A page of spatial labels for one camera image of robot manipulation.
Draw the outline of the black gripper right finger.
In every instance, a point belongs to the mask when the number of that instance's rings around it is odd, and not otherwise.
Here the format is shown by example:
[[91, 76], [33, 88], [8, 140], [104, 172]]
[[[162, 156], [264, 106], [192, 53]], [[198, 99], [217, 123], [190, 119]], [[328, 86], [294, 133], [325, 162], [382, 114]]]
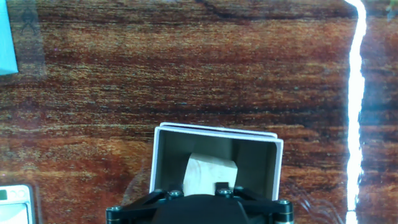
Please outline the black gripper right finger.
[[234, 206], [228, 211], [247, 218], [246, 223], [294, 224], [294, 206], [288, 200], [267, 199], [242, 186], [230, 187], [227, 182], [215, 184], [215, 196], [225, 198]]

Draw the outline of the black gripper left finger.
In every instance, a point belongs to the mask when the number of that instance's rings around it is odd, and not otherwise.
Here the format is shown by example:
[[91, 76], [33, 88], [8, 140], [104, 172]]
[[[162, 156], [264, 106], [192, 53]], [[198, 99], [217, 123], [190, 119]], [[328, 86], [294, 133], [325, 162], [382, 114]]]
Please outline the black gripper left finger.
[[183, 196], [184, 192], [181, 189], [170, 191], [156, 189], [128, 205], [108, 207], [106, 224], [135, 223], [141, 219], [151, 218], [162, 205]]

